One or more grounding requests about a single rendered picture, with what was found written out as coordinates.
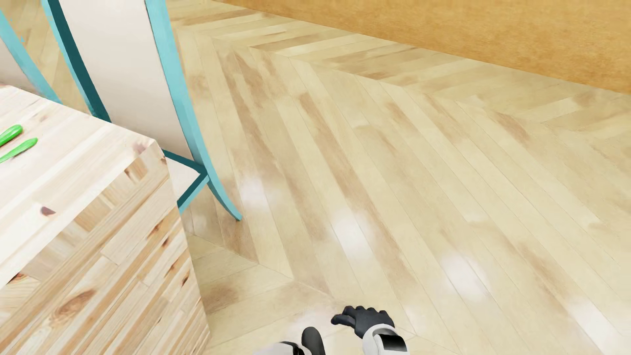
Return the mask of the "green utensil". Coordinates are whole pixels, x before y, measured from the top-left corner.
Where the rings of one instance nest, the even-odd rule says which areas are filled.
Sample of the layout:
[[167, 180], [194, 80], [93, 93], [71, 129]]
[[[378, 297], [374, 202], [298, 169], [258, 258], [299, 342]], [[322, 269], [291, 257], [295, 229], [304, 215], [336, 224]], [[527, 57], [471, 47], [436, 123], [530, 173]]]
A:
[[23, 133], [22, 125], [13, 125], [7, 128], [3, 133], [0, 133], [0, 147], [20, 136], [21, 133]]
[[34, 147], [37, 143], [38, 143], [38, 138], [31, 138], [31, 139], [28, 139], [28, 140], [20, 143], [18, 146], [16, 146], [12, 150], [10, 150], [8, 153], [6, 153], [2, 157], [0, 157], [0, 164], [4, 163], [5, 161], [7, 161], [7, 160], [9, 160], [11, 158], [14, 158], [14, 157], [22, 154], [23, 152], [26, 152], [27, 150], [29, 150], [32, 147]]

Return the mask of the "white black robot left leg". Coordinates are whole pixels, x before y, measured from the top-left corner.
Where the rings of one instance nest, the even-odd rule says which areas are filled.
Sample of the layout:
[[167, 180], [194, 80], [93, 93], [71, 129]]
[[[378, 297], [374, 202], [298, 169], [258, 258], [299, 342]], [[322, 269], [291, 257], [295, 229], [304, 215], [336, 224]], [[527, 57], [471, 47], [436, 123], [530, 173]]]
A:
[[307, 327], [302, 332], [301, 343], [281, 341], [256, 351], [253, 355], [326, 355], [319, 331]]

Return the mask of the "orange brown rug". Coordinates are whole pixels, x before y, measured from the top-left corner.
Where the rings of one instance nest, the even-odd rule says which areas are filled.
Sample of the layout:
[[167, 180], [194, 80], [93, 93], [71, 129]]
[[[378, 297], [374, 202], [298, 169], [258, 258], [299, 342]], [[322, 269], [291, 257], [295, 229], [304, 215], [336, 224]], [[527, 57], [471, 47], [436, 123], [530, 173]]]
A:
[[631, 94], [631, 0], [215, 0]]

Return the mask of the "teal frame cream chair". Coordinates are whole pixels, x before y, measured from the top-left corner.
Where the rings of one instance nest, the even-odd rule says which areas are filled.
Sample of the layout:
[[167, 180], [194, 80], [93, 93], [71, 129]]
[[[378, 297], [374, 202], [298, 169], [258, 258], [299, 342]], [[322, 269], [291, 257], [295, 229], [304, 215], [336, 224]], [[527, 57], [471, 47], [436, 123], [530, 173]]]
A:
[[61, 104], [0, 10], [0, 85], [11, 85]]
[[180, 212], [205, 187], [237, 221], [189, 95], [166, 0], [41, 0], [92, 116], [162, 149]]

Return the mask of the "light wooden block table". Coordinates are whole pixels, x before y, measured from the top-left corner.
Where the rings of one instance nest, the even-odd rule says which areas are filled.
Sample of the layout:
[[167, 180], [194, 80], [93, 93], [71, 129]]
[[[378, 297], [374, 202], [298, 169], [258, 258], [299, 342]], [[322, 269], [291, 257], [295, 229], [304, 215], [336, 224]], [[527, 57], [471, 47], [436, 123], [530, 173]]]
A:
[[202, 355], [210, 331], [151, 138], [0, 86], [0, 355]]

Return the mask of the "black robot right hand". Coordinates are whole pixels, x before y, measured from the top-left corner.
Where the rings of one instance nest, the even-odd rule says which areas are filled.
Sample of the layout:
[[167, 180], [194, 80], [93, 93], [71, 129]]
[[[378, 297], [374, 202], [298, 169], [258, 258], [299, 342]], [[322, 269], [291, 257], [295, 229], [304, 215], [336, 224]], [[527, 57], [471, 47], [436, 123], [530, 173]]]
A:
[[332, 325], [351, 327], [359, 338], [363, 338], [367, 331], [376, 325], [395, 327], [393, 320], [387, 311], [377, 311], [375, 308], [363, 306], [345, 306], [342, 313], [336, 314], [331, 319]]

